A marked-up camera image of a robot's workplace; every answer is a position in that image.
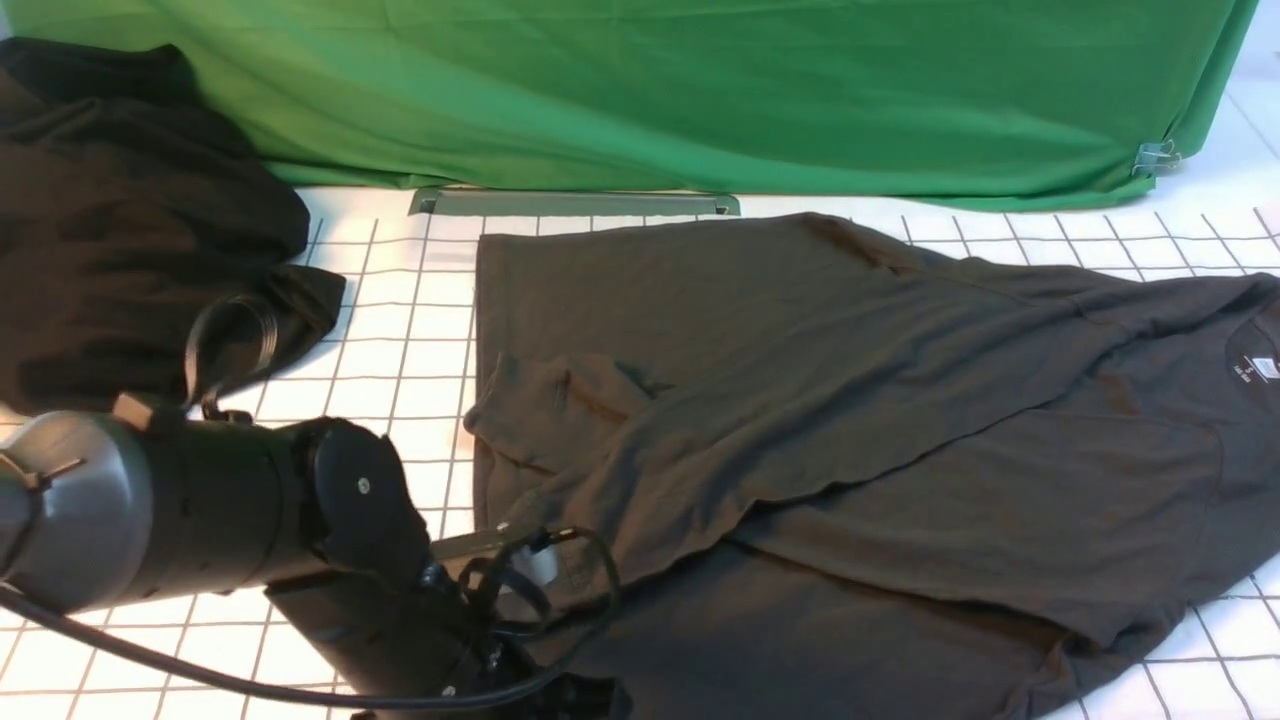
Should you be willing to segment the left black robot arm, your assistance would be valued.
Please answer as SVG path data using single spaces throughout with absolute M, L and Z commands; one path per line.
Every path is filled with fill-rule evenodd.
M 626 719 L 613 679 L 538 664 L 562 544 L 602 560 L 576 527 L 504 525 L 434 541 L 385 436 L 317 418 L 283 428 L 244 413 L 123 395 L 108 413 L 35 418 L 3 446 L 3 607 L 96 650 L 260 700 L 355 719 Z M 262 588 L 349 685 L 297 691 L 218 673 L 87 626 L 78 612 Z

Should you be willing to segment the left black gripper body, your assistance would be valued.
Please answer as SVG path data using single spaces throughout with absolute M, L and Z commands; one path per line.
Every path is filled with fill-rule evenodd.
M 442 697 L 499 691 L 530 678 L 536 666 L 524 660 L 465 662 L 447 671 L 438 664 L 360 664 L 349 669 L 349 688 L 365 696 Z M 531 696 L 512 703 L 458 711 L 361 710 L 353 719 L 630 719 L 634 701 L 616 680 L 562 675 Z

